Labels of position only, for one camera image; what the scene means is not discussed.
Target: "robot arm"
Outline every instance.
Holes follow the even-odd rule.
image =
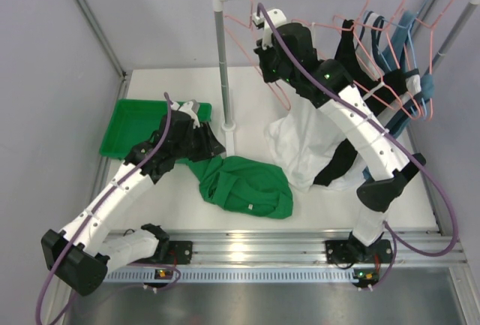
[[[318,60],[310,29],[299,23],[288,23],[279,9],[270,10],[268,15],[293,55],[316,80],[380,125],[342,64],[333,59]],[[254,14],[253,22],[258,28],[267,25],[262,15]],[[259,56],[259,66],[265,82],[288,82],[300,96],[307,98],[342,130],[368,165],[372,179],[357,189],[358,198],[364,207],[352,231],[353,241],[362,248],[368,248],[383,234],[383,221],[390,203],[401,195],[418,169],[366,119],[332,100],[306,79],[282,50],[272,35],[272,30],[268,28],[264,32],[267,32],[269,41],[265,44],[264,38],[258,40],[255,53]],[[420,154],[416,157],[420,162],[425,162]]]
[[[158,226],[147,224],[141,230],[120,239],[107,242],[105,239],[135,200],[173,169],[178,159],[201,161],[225,151],[209,124],[199,122],[197,111],[200,106],[196,101],[181,106],[172,103],[171,107],[170,127],[159,150],[122,184],[118,184],[156,147],[165,131],[166,117],[161,120],[159,130],[154,131],[150,139],[131,149],[112,181],[86,209],[59,233],[49,230],[41,240],[47,268],[51,269],[85,219],[91,217],[55,273],[80,295],[85,296],[94,291],[107,273],[119,267],[154,254],[161,261],[167,252],[169,236]],[[106,194],[109,195],[94,212]]]

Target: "white wall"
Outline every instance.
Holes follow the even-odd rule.
[[[102,24],[120,62],[135,68],[212,66],[218,63],[211,0],[87,0]],[[288,17],[330,22],[335,11],[356,17],[365,0],[277,0]],[[399,0],[372,0],[372,8],[389,14]],[[228,2],[226,12],[248,19],[248,2]],[[228,26],[251,50],[248,31],[234,23]],[[338,34],[326,30],[317,36],[327,56],[335,54]],[[228,40],[231,65],[246,65],[243,54]]]
[[[448,0],[442,0],[435,16]],[[457,0],[435,32],[436,49],[445,38],[466,0]],[[434,73],[434,116],[412,129],[427,167],[443,184],[457,211],[460,240],[473,275],[480,285],[480,9],[470,18],[448,55]],[[415,48],[427,58],[428,32],[422,30]]]
[[[0,14],[0,318],[30,324],[41,237],[87,204],[119,79],[74,0],[1,0]]]

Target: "green cloth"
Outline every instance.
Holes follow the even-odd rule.
[[[191,162],[203,199],[221,208],[268,218],[288,218],[293,196],[287,178],[275,165],[239,156]]]

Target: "green tray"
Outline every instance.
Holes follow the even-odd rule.
[[[118,100],[100,153],[109,158],[124,158],[132,146],[147,140],[158,129],[161,118],[166,114],[166,101]],[[200,121],[210,121],[211,104],[200,103],[197,115]]]

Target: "gray floor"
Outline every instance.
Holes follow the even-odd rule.
[[[348,284],[180,284],[154,295],[142,288],[117,293],[105,284],[77,301],[68,325],[305,325],[463,324],[447,269],[397,269],[373,293]]]

